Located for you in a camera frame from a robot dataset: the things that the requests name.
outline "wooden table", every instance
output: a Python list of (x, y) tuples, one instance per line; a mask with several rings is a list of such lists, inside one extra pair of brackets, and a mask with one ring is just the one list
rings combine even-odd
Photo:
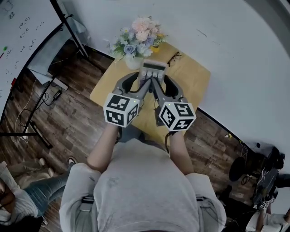
[[(149, 59), (167, 63), (176, 52), (178, 52), (178, 49), (168, 43), (163, 43), (160, 45), (160, 51), (153, 53)], [(90, 99), (98, 105), (104, 106), (107, 95), (113, 91), (116, 82), (125, 75), (133, 72), (135, 71), (127, 68), (124, 60), (113, 62), (95, 86), (90, 95)], [(185, 97), (188, 102), (192, 103), (196, 111), (208, 86), (210, 72), (198, 62), (182, 53), (181, 59), (174, 66), (168, 68), (167, 75), (181, 86)], [(136, 88), (137, 81), (133, 84), (132, 90), (136, 90)], [(164, 143), (168, 130), (165, 126), (156, 126), (154, 102), (153, 94), (147, 93), (144, 98), (142, 110), (138, 117), (133, 120), (132, 124), (148, 134), (150, 139)]]

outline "wooden floor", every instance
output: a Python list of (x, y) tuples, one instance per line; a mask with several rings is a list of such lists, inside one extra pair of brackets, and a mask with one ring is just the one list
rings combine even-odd
[[(74, 49), (73, 44), (66, 44), (55, 61), (65, 59)], [(89, 48), (88, 53), (91, 60), (104, 68), (108, 68), (112, 63), (110, 59)], [(52, 65), (50, 72), (55, 73), (60, 66), (61, 63)], [(0, 162), (5, 160), (7, 164), (16, 164), (29, 158), (44, 157), (48, 165), (58, 173), (63, 173), (67, 169), (67, 159), (71, 155), (80, 162), (84, 162), (105, 127), (102, 107), (89, 99), (91, 91), (101, 76), (101, 72), (90, 63), (74, 57), (60, 74), (60, 80), (69, 85), (69, 89), (63, 91), (61, 97), (51, 106), (42, 104), (32, 119), (53, 148), (48, 150), (37, 137), (29, 137), (28, 143), (22, 140), (14, 143), (12, 139), (17, 141), (17, 138), (0, 137)], [(19, 119), (15, 129), (15, 121), (30, 98), (34, 82), (34, 91), (26, 107), (33, 108), (44, 87), (35, 81), (35, 77), (30, 72), (27, 72), (22, 81), (24, 92), (14, 91), (14, 100), (9, 101), (5, 111), (8, 125), (3, 120), (1, 131), (21, 132), (23, 130), (23, 127), (19, 125)], [(58, 89), (59, 87), (48, 89), (47, 103), (51, 102)], [(23, 112), (22, 123), (28, 115), (29, 111)], [(240, 156), (242, 149), (239, 141), (233, 137), (226, 138), (227, 134), (228, 132), (199, 111), (197, 111), (196, 121), (185, 134), (186, 145), (196, 172), (208, 175), (216, 191), (221, 191), (230, 183), (228, 178), (230, 166), (233, 160)], [(230, 184), (233, 186), (232, 197), (246, 203), (250, 202), (253, 193), (251, 182), (244, 186), (240, 185), (240, 181)], [(41, 231), (61, 231), (59, 205), (60, 199), (49, 206), (45, 214), (49, 225), (42, 227)]]

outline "white wall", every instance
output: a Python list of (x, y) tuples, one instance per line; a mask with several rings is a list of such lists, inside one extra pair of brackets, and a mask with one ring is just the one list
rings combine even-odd
[[(64, 1), (66, 8), (87, 27), (90, 46), (104, 53), (104, 39), (113, 40), (138, 15), (158, 19), (169, 42), (212, 73), (200, 108), (246, 143), (275, 145), (288, 156), (284, 170), (290, 172), (290, 59), (272, 29), (246, 2), (69, 1)], [(286, 27), (282, 31), (290, 38)]]
[(273, 213), (287, 213), (290, 208), (289, 205), (289, 196), (290, 196), (290, 188), (280, 188), (278, 189), (279, 193), (275, 202), (271, 205), (271, 209)]

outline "white shoe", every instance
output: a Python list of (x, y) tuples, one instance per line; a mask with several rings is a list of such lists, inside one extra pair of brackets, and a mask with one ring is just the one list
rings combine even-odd
[(78, 161), (77, 161), (77, 159), (74, 158), (73, 156), (70, 156), (70, 157), (68, 158), (68, 164), (71, 164), (71, 163), (77, 164)]
[(52, 168), (48, 168), (48, 174), (50, 177), (54, 176), (54, 170)]
[(41, 165), (42, 167), (45, 166), (45, 164), (46, 164), (44, 158), (40, 158), (40, 159), (39, 159), (39, 162), (40, 162), (40, 165)]
[(42, 216), (42, 223), (41, 223), (41, 226), (42, 227), (45, 227), (48, 225), (48, 222), (46, 221), (46, 219), (44, 218), (44, 216)]

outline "pink flower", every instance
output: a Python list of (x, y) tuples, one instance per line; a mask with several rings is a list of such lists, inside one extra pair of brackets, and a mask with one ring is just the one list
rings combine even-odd
[(137, 40), (139, 40), (139, 41), (141, 41), (141, 42), (147, 40), (147, 37), (148, 37), (149, 32), (150, 32), (149, 30), (138, 32), (138, 33), (136, 34), (136, 38), (137, 38)]
[(156, 28), (156, 25), (157, 25), (157, 22), (152, 20), (152, 21), (150, 22), (149, 29), (154, 29), (154, 28)]
[(159, 32), (159, 30), (158, 30), (158, 28), (157, 28), (157, 27), (155, 27), (155, 28), (153, 28), (153, 29), (152, 29), (152, 32), (153, 32), (153, 33), (158, 33), (158, 32)]
[(149, 18), (137, 18), (133, 23), (132, 23), (132, 28), (136, 32), (142, 32), (146, 31), (150, 25), (151, 20)]

